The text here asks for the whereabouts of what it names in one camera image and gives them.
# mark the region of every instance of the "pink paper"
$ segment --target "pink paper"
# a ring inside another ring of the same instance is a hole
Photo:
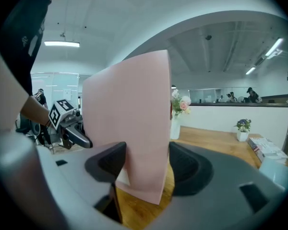
[[[116,186],[159,204],[170,132],[168,52],[136,56],[86,79],[83,119],[94,146],[127,143],[126,162]]]

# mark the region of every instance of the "wooden table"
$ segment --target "wooden table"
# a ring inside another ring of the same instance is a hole
[[[252,134],[250,137],[261,138],[257,134]],[[179,140],[175,141],[230,154],[256,168],[261,165],[251,147],[246,142],[237,141],[236,133],[181,127]],[[173,189],[174,174],[169,163],[160,205],[147,203],[117,188],[123,225],[134,230],[144,229],[170,203]]]

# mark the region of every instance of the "stack of papers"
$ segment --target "stack of papers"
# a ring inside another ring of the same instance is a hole
[[[250,138],[249,145],[261,162],[268,157],[276,162],[285,164],[288,156],[273,142],[266,138]]]

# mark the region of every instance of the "person's arm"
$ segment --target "person's arm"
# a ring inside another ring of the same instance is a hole
[[[262,98],[261,98],[260,96],[258,96],[257,99],[256,99],[256,102],[257,102],[257,103],[262,103],[263,100],[262,100]]]
[[[41,125],[46,125],[49,121],[49,110],[43,107],[33,96],[29,96],[20,112],[28,119]]]

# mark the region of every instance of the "white vase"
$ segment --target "white vase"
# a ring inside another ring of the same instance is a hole
[[[238,141],[246,141],[248,137],[249,137],[248,132],[241,132],[241,131],[237,132]]]
[[[180,134],[180,115],[174,116],[172,118],[172,123],[171,123],[171,134],[170,138],[172,140],[177,140],[179,139],[179,134]]]

